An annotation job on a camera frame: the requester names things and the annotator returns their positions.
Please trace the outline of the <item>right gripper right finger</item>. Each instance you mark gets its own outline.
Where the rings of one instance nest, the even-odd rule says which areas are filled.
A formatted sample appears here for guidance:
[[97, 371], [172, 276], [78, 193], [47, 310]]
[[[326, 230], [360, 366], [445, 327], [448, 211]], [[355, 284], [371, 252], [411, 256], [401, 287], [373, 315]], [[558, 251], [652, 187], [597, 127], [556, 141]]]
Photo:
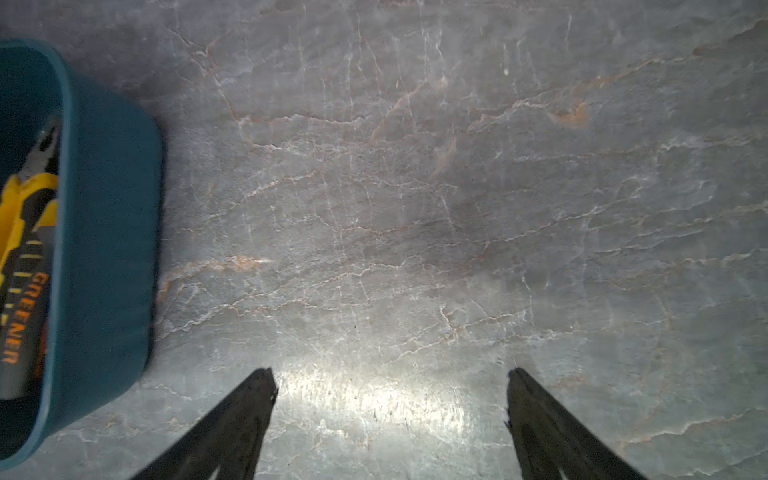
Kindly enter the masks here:
[[524, 479], [642, 479], [527, 371], [508, 374], [508, 421]]

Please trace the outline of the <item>yellow grey pliers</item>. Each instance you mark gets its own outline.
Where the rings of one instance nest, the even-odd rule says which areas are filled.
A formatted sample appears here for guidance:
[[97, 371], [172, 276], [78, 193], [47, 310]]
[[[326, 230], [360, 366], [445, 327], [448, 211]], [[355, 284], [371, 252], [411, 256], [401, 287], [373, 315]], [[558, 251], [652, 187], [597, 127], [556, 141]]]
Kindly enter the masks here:
[[21, 169], [1, 192], [1, 283], [12, 276], [20, 249], [58, 187], [61, 121], [51, 118], [40, 130]]

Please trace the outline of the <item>teal plastic storage box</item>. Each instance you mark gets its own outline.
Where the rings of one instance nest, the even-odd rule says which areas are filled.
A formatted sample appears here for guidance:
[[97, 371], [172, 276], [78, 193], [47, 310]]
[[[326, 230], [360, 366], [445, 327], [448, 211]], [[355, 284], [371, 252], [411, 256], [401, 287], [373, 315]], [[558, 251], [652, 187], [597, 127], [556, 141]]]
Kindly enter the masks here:
[[59, 210], [42, 385], [1, 405], [1, 466], [128, 390], [151, 343], [163, 144], [140, 107], [77, 73], [51, 47], [1, 44], [1, 173], [18, 171], [62, 119]]

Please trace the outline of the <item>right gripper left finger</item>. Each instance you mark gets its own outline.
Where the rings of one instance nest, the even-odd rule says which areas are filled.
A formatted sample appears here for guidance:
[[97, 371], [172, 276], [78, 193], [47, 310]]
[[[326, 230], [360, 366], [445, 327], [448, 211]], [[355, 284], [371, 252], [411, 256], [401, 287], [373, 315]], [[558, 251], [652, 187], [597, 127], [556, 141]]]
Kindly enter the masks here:
[[252, 479], [279, 389], [253, 371], [136, 479]]

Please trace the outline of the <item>grey orange Greener pliers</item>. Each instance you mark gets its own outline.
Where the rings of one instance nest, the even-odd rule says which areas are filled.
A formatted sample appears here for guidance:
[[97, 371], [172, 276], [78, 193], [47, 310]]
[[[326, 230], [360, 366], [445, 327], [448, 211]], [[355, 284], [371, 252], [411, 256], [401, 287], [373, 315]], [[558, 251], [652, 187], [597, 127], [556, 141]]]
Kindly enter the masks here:
[[42, 376], [58, 202], [49, 201], [16, 249], [3, 309], [1, 398], [31, 394]]

